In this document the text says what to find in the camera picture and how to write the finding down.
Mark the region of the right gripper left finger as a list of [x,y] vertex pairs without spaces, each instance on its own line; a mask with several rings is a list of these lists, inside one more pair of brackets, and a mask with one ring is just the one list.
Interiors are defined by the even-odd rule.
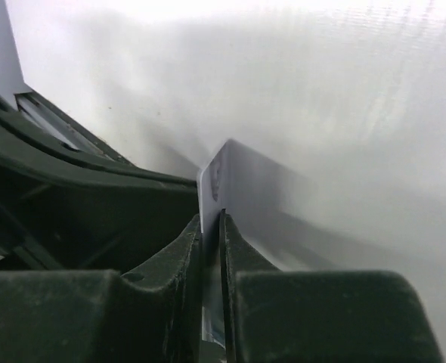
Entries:
[[0,271],[0,362],[196,362],[200,220],[126,273]]

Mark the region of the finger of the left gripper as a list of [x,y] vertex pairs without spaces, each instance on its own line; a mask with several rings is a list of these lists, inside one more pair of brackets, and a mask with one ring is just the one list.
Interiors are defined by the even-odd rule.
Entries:
[[193,181],[77,150],[0,97],[0,269],[128,271],[197,212]]

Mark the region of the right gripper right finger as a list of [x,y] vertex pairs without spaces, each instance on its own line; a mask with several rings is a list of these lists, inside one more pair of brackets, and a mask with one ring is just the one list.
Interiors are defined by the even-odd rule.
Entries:
[[281,271],[218,222],[229,362],[441,362],[412,285],[391,271]]

